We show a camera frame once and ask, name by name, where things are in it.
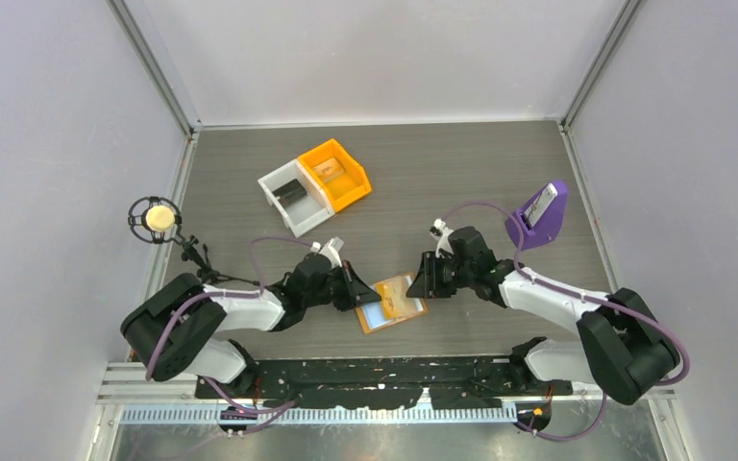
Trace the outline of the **orange card holder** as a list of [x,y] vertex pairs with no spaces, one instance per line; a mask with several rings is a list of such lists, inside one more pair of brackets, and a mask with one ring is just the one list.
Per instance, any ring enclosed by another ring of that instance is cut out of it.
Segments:
[[357,318],[365,334],[411,320],[429,311],[423,299],[406,296],[406,291],[413,280],[414,274],[408,272],[371,285],[381,300],[357,309]]

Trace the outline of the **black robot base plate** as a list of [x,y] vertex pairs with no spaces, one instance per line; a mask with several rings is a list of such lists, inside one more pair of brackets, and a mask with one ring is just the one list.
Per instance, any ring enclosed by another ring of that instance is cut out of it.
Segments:
[[262,359],[222,390],[267,407],[393,410],[424,396],[439,409],[487,409],[500,398],[570,396],[569,381],[541,382],[505,356]]

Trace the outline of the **gold credit card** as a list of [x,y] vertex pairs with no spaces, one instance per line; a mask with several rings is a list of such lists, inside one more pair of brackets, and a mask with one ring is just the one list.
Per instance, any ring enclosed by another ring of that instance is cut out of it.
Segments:
[[412,273],[405,273],[379,281],[375,285],[374,290],[381,295],[381,316],[384,320],[403,321],[428,312],[422,299],[406,296],[413,278]]

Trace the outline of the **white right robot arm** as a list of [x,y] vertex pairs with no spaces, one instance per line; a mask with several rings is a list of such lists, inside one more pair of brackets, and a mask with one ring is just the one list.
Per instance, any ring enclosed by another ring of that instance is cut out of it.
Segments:
[[408,297],[449,299],[467,288],[485,302],[541,317],[576,336],[568,342],[539,336],[513,347],[510,381],[519,392],[575,381],[630,405],[680,365],[674,341],[654,327],[636,292],[586,292],[543,279],[522,263],[496,258],[473,226],[453,230],[436,220],[430,234],[437,247],[422,254]]

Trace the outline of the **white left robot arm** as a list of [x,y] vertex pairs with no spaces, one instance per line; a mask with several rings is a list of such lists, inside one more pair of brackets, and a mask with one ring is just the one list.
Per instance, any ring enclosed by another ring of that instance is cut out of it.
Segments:
[[227,290],[181,274],[132,311],[120,333],[146,367],[164,382],[182,373],[209,377],[231,396],[248,396],[257,382],[251,356],[220,332],[278,332],[300,323],[308,309],[350,311],[381,295],[347,260],[308,254],[282,279],[253,291]]

